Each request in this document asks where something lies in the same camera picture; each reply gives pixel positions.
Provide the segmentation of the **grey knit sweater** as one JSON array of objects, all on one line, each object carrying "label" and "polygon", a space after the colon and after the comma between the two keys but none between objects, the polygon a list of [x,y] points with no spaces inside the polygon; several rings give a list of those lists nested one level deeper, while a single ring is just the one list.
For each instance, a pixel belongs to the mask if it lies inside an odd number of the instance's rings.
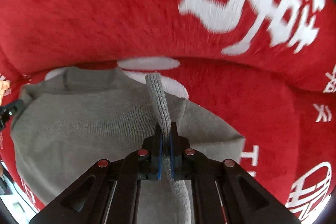
[{"label": "grey knit sweater", "polygon": [[44,204],[100,159],[116,161],[139,149],[157,124],[177,125],[208,158],[240,160],[245,139],[222,118],[191,102],[172,80],[136,81],[120,69],[68,68],[20,94],[12,123],[19,176]]}]

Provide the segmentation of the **red sofa back cushion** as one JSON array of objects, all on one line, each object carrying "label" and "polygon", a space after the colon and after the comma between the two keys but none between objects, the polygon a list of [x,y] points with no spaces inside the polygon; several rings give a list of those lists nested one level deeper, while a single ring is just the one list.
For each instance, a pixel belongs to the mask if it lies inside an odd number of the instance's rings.
[{"label": "red sofa back cushion", "polygon": [[22,73],[145,56],[249,65],[335,92],[333,0],[1,0],[1,50]]}]

